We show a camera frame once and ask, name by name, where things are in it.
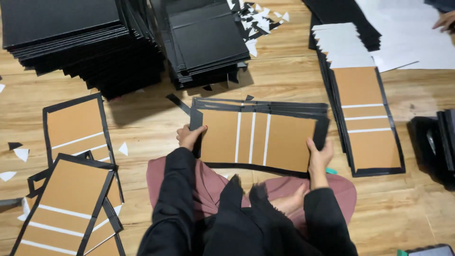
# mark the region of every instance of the wooden floor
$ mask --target wooden floor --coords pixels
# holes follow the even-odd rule
[[[289,102],[327,102],[318,59],[308,49],[310,12],[300,0],[258,0],[261,6],[290,14],[271,35],[258,39],[258,57],[249,61],[248,72],[241,74],[240,85],[213,86],[213,92],[200,88],[175,92],[169,79],[113,102],[105,102],[106,117],[125,196],[120,220],[128,256],[136,254],[144,231],[150,225],[152,208],[148,199],[145,172],[147,161],[175,149],[176,130],[189,123],[189,117],[164,97],[174,92],[190,104],[192,96]],[[90,94],[85,83],[62,72],[37,77],[6,51],[0,51],[0,173],[16,171],[7,182],[0,180],[0,200],[27,194],[26,178],[46,168],[42,108]],[[329,137],[335,143],[335,157],[329,167],[352,180],[358,201],[349,231],[360,255],[396,255],[436,243],[455,247],[455,194],[432,181],[419,170],[406,123],[416,115],[434,115],[437,110],[455,108],[455,71],[394,70],[381,74],[395,120],[406,162],[406,174],[353,179],[341,151],[338,131],[332,122]],[[28,161],[8,151],[7,142],[21,142],[30,149]],[[129,156],[117,149],[126,142]],[[238,173],[248,190],[252,183],[273,174],[244,169],[220,169]],[[9,254],[22,223],[21,209],[0,214],[0,255]]]

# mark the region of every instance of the black jacket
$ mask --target black jacket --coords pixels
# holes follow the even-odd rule
[[[218,213],[195,223],[192,191],[196,160],[186,148],[166,157],[164,180],[138,256],[303,255],[356,256],[334,193],[316,189],[305,196],[309,240],[274,209],[263,185],[249,193],[251,207],[241,208],[243,190],[234,176],[220,195]]]

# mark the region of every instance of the stack of white paper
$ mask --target stack of white paper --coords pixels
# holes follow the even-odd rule
[[[327,53],[330,68],[376,66],[353,23],[318,25],[312,31],[318,48]]]
[[[356,0],[381,37],[371,53],[379,72],[400,69],[455,69],[455,46],[448,33],[432,27],[439,13],[423,0]]]

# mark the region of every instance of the black sleeve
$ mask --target black sleeve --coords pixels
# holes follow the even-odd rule
[[[196,160],[186,148],[177,148],[167,155],[163,183],[153,209],[153,225],[142,238],[138,256],[190,254],[195,167]]]
[[[309,242],[324,256],[358,255],[332,189],[321,188],[308,193],[303,209]]]

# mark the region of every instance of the teal object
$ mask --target teal object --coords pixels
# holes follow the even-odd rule
[[[328,173],[328,174],[338,174],[337,171],[335,171],[334,169],[329,168],[329,167],[325,168],[325,172]]]
[[[397,256],[408,256],[408,253],[402,250],[397,250]]]

